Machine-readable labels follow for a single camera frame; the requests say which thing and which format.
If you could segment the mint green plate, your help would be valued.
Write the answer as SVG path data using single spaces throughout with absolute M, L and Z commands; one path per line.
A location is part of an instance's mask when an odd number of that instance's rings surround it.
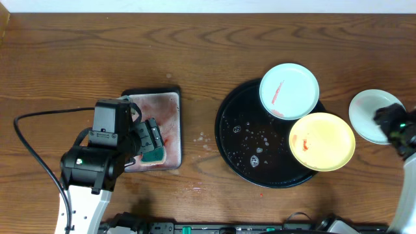
M 348 115 L 355 131 L 365 140 L 374 144 L 388 145 L 388 139 L 383 134 L 373 118 L 378 109 L 402 102 L 394 95 L 384 90 L 368 89 L 358 93 L 350 102 Z
M 317 78 L 306 67 L 284 63 L 268 70 L 259 85 L 264 109 L 281 120 L 297 120 L 309 114 L 319 100 Z

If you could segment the green and yellow sponge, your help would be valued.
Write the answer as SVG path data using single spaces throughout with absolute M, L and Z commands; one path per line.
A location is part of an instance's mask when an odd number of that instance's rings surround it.
M 140 159 L 143 165 L 157 165 L 162 164 L 166 160 L 165 148 L 155 148 L 153 151 L 144 153 Z

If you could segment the yellow plate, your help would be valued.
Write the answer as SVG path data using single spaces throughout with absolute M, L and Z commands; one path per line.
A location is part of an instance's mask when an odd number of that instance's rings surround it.
M 289 133 L 289 147 L 303 166 L 318 172 L 338 170 L 354 155 L 356 140 L 340 117 L 317 112 L 300 118 Z

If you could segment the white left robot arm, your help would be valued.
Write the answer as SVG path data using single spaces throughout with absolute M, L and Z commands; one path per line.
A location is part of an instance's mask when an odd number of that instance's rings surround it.
M 56 234 L 99 231 L 115 182 L 128 165 L 126 152 L 109 146 L 76 144 L 61 158 L 64 194 L 60 196 Z

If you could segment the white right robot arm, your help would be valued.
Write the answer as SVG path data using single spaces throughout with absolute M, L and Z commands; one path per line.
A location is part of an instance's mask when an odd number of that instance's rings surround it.
M 415 111 L 394 103 L 378 109 L 374 122 L 404 161 L 404 183 L 388 233 L 415 234 Z

